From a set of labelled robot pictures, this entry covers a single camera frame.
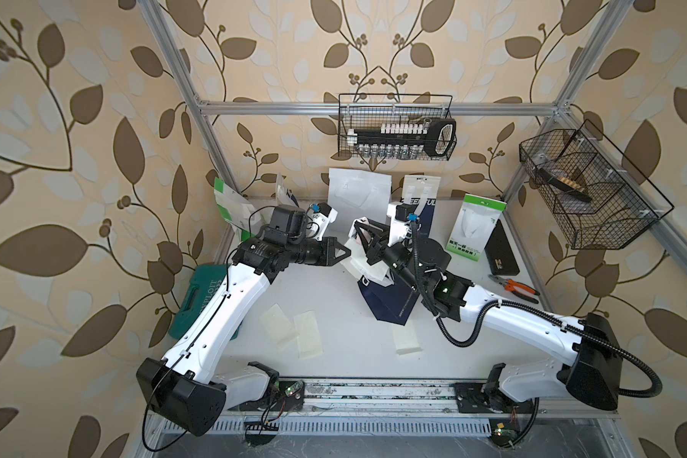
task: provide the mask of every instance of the wall-mounted basket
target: wall-mounted basket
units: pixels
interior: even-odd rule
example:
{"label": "wall-mounted basket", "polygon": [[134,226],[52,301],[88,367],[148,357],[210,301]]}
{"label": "wall-mounted basket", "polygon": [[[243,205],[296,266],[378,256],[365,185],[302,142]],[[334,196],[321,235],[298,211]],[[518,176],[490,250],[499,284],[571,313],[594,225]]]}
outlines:
{"label": "wall-mounted basket", "polygon": [[453,97],[392,96],[339,95],[339,151],[364,160],[449,160],[457,141]]}
{"label": "wall-mounted basket", "polygon": [[[573,249],[625,248],[674,205],[595,124],[556,129],[519,144],[519,160]],[[596,134],[621,153],[612,165],[596,148]],[[647,202],[641,189],[661,201]]]}

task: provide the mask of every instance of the electrical wire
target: electrical wire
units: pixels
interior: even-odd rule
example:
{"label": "electrical wire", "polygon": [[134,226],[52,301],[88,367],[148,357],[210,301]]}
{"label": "electrical wire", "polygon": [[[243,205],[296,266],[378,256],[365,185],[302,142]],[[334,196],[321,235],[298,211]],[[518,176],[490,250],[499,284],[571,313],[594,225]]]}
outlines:
{"label": "electrical wire", "polygon": [[[222,280],[222,284],[224,283],[224,280],[226,280],[226,285],[227,285],[227,288],[226,288],[226,289],[227,289],[227,291],[229,291],[229,284],[230,284],[230,282],[231,282],[231,280],[229,279],[229,259],[231,258],[231,255],[233,255],[236,251],[237,251],[237,248],[235,248],[234,250],[232,250],[231,252],[229,252],[229,254],[228,254],[227,257],[226,257],[226,260],[224,261],[224,264],[226,265],[226,273],[224,273],[224,279]],[[219,309],[221,308],[221,306],[224,304],[224,301],[226,300],[226,298],[228,298],[227,295],[225,295],[225,296],[221,299],[219,305],[218,305],[218,306],[216,307],[216,309],[214,310],[214,313],[211,314],[211,317],[206,321],[206,323],[203,325],[202,329],[198,332],[198,334],[196,334],[196,337],[194,337],[193,340],[191,341],[191,343],[188,344],[188,347],[186,347],[186,350],[185,350],[184,352],[182,352],[183,354],[181,354],[181,356],[173,363],[173,365],[168,369],[168,371],[165,372],[165,374],[160,378],[160,380],[158,381],[158,383],[155,384],[155,387],[153,388],[153,391],[150,393],[149,399],[151,399],[151,400],[153,399],[153,396],[155,395],[155,391],[158,389],[158,387],[160,387],[160,384],[163,382],[163,380],[165,380],[165,378],[168,376],[168,374],[170,374],[170,373],[173,371],[174,367],[176,367],[176,364],[178,364],[178,363],[181,362],[181,360],[182,360],[183,357],[184,357],[184,354],[187,353],[188,350],[191,349],[191,347],[193,347],[193,344],[196,343],[196,341],[198,340],[198,338],[199,338],[199,337],[202,335],[202,333],[206,330],[206,328],[209,326],[209,323],[214,319],[214,316],[216,316],[217,312],[219,311]],[[166,448],[168,448],[168,447],[170,447],[171,445],[173,445],[173,444],[175,444],[176,442],[178,442],[178,440],[180,440],[180,438],[183,437],[183,436],[188,432],[187,429],[184,430],[183,433],[182,433],[181,435],[179,435],[178,437],[176,437],[175,439],[173,439],[172,442],[170,442],[170,443],[168,443],[168,444],[165,444],[163,447],[160,447],[160,448],[150,448],[150,446],[148,445],[147,440],[146,440],[146,438],[145,438],[145,424],[146,424],[146,422],[147,422],[148,410],[150,410],[150,401],[149,401],[149,400],[148,400],[147,403],[145,404],[145,413],[143,414],[143,428],[142,428],[142,430],[140,431],[140,438],[141,438],[142,441],[143,441],[143,446],[145,447],[146,450],[148,450],[148,452],[156,453],[156,452],[160,452],[161,450],[165,450]]]}
{"label": "electrical wire", "polygon": [[476,318],[476,323],[473,326],[473,332],[471,333],[470,337],[464,341],[459,341],[455,339],[449,332],[448,329],[445,328],[445,324],[442,322],[442,317],[440,316],[440,312],[437,310],[437,308],[434,305],[435,299],[432,298],[427,291],[426,286],[422,282],[422,275],[420,273],[420,253],[419,253],[419,231],[418,231],[418,225],[415,221],[410,222],[410,229],[412,231],[412,260],[414,262],[414,280],[415,280],[415,286],[420,292],[420,294],[423,297],[423,304],[430,310],[430,313],[433,314],[433,316],[437,316],[435,321],[437,322],[438,327],[440,328],[440,331],[442,334],[445,336],[445,338],[448,340],[448,342],[452,343],[456,347],[469,347],[473,345],[473,343],[476,341],[478,334],[481,332],[481,326],[484,324],[484,318],[486,312],[488,312],[491,308],[497,307],[497,306],[505,306],[505,307],[512,307],[512,308],[518,308],[519,310],[526,311],[528,313],[531,313],[533,315],[539,316],[541,319],[544,319],[545,321],[549,322],[552,325],[555,325],[559,327],[560,329],[565,329],[565,331],[570,332],[572,334],[579,335],[583,339],[586,339],[588,341],[591,341],[592,343],[603,347],[605,350],[608,350],[609,352],[617,355],[620,358],[623,358],[623,360],[630,362],[634,366],[636,366],[639,370],[641,370],[646,376],[649,378],[651,381],[651,387],[645,390],[631,390],[631,389],[618,389],[618,394],[620,396],[626,396],[626,397],[635,397],[635,398],[651,398],[655,397],[658,394],[660,394],[661,389],[662,389],[662,384],[661,384],[661,379],[659,376],[654,372],[646,363],[641,361],[639,358],[636,356],[632,355],[631,353],[625,351],[624,349],[615,346],[614,344],[608,342],[605,339],[601,339],[600,337],[597,337],[593,334],[589,334],[585,332],[583,329],[580,329],[578,327],[572,326],[572,325],[567,325],[563,323],[563,321],[559,318],[556,318],[555,316],[552,316],[548,314],[545,311],[538,310],[537,308],[533,308],[530,306],[525,306],[523,303],[518,303],[514,302],[513,300],[493,300],[487,304],[485,304],[481,310],[478,312],[478,316]]}
{"label": "electrical wire", "polygon": [[519,434],[516,437],[514,437],[514,440],[510,440],[504,445],[497,444],[493,439],[492,442],[498,448],[514,448],[518,443],[522,442],[522,440],[527,436],[527,434],[532,429],[532,426],[534,426],[535,421],[537,420],[537,412],[539,411],[539,398],[532,399],[532,408],[532,415],[529,417],[529,421],[524,426],[524,429],[522,429],[522,431],[520,431]]}

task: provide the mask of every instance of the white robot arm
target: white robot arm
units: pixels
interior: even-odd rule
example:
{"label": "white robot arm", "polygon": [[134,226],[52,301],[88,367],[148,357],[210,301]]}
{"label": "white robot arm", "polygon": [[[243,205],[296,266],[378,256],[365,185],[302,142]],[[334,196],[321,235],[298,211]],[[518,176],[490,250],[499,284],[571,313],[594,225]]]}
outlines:
{"label": "white robot arm", "polygon": [[[495,365],[484,384],[489,387],[484,388],[484,404],[503,410],[529,398],[571,395],[595,408],[614,410],[618,394],[651,397],[661,391],[661,380],[618,346],[602,316],[589,314],[583,320],[549,314],[449,273],[450,255],[434,240],[419,240],[417,217],[410,207],[392,207],[394,235],[384,224],[355,221],[352,233],[362,239],[368,264],[384,262],[394,275],[417,289],[450,343],[468,347],[483,325],[546,353],[543,361]],[[350,255],[334,237],[322,233],[306,237],[306,218],[305,211],[295,206],[275,207],[261,236],[239,245],[219,290],[183,338],[161,361],[148,358],[143,362],[137,380],[155,412],[193,435],[202,435],[222,410],[262,398],[277,380],[277,372],[260,363],[225,374],[216,383],[211,379],[232,334],[279,272],[290,263],[330,266]],[[326,221],[319,221],[324,229]],[[442,318],[475,323],[473,335],[464,342],[455,340]],[[644,371],[652,387],[619,389],[622,359]]]}

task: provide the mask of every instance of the orange-handled pliers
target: orange-handled pliers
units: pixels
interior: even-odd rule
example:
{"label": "orange-handled pliers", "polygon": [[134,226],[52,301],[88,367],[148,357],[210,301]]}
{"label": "orange-handled pliers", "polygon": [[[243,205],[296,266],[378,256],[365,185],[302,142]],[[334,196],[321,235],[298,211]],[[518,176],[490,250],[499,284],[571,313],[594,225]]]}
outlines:
{"label": "orange-handled pliers", "polygon": [[489,275],[489,278],[493,281],[496,281],[498,284],[503,286],[504,289],[511,292],[511,294],[515,295],[517,298],[526,300],[527,302],[531,302],[531,303],[539,303],[539,300],[537,300],[536,298],[533,298],[531,296],[527,296],[527,295],[525,295],[519,291],[516,291],[517,288],[521,288],[530,294],[533,294],[535,296],[539,296],[539,291],[535,290],[534,288],[528,287],[527,285],[520,283],[518,281],[514,281],[511,279],[503,279],[503,278],[501,278],[499,276],[495,276],[495,275]]}

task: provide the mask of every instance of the plastic bag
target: plastic bag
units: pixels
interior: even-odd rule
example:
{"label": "plastic bag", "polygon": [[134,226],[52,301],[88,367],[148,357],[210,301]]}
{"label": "plastic bag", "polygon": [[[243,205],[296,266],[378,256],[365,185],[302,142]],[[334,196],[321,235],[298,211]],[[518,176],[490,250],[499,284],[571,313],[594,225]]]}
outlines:
{"label": "plastic bag", "polygon": [[339,212],[331,230],[348,233],[357,218],[387,222],[387,205],[392,193],[392,177],[352,169],[329,169],[328,204]]}

